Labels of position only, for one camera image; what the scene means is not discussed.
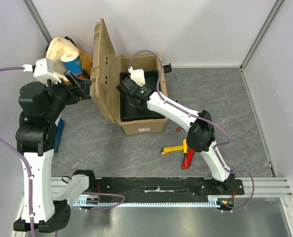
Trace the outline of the black tool box tray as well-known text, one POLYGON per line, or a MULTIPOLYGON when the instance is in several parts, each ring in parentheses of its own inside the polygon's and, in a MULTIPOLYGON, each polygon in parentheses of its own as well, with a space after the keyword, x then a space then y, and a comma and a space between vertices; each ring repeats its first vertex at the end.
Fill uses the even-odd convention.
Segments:
MULTIPOLYGON (((145 71, 145 82, 149 84, 152 89, 156 90, 156 84, 159 77, 158 70, 145 71)), ((120 96, 120 119, 124 121, 135 121, 144 119, 164 119, 165 117, 157 112, 149 109, 139 110, 134 108, 127 98, 120 96)))

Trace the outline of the tan plastic tool box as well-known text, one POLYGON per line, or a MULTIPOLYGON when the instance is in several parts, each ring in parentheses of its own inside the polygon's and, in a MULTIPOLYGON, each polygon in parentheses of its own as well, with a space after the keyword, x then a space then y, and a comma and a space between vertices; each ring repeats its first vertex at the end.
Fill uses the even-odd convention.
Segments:
MULTIPOLYGON (((127 135, 160 133, 168 119, 144 119, 124 121, 120 119, 120 92, 116 86, 129 75, 128 67, 144 71, 158 70, 161 55, 140 53, 117 55, 109 36, 104 19, 96 23, 93 38, 93 63, 90 70, 90 96, 99 107, 103 116, 121 126, 127 135)), ((159 76, 160 90, 167 95, 166 79, 159 76)))

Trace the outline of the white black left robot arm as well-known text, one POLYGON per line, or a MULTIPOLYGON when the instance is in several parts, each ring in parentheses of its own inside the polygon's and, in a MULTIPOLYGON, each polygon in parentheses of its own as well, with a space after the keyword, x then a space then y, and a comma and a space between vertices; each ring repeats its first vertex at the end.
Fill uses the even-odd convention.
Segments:
POLYGON ((56 233, 70 220, 71 208, 82 193, 97 188, 92 170, 76 170, 72 179, 56 196, 51 193, 51 165, 54 155, 56 121, 66 106, 90 98, 91 81, 79 79, 67 71, 70 82, 30 82, 20 89, 22 108, 15 138, 22 155, 24 173, 24 209, 13 224, 18 232, 56 233))

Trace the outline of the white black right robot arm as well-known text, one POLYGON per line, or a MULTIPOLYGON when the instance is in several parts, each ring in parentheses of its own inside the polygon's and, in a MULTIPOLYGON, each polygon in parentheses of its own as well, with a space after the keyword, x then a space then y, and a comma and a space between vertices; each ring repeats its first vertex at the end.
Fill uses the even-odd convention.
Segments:
POLYGON ((218 126, 212 122, 209 112, 188 109, 153 90, 148 84, 139 86, 130 78, 120 82, 117 90, 133 107, 157 112, 187 131, 186 144, 204 158, 210 168, 215 190, 223 195, 232 189, 235 174, 219 152, 214 134, 218 126))

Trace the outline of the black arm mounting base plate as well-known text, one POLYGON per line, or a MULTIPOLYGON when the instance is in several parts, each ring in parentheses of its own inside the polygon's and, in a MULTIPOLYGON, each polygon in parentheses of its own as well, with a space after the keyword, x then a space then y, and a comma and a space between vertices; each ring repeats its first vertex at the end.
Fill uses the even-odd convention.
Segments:
POLYGON ((234 180, 229 189, 222 188, 212 179, 199 177, 102 177, 95 180, 95 186, 83 191, 87 193, 106 193, 111 196, 143 193, 195 193, 200 196, 229 196, 233 194, 244 195, 243 182, 240 179, 234 180))

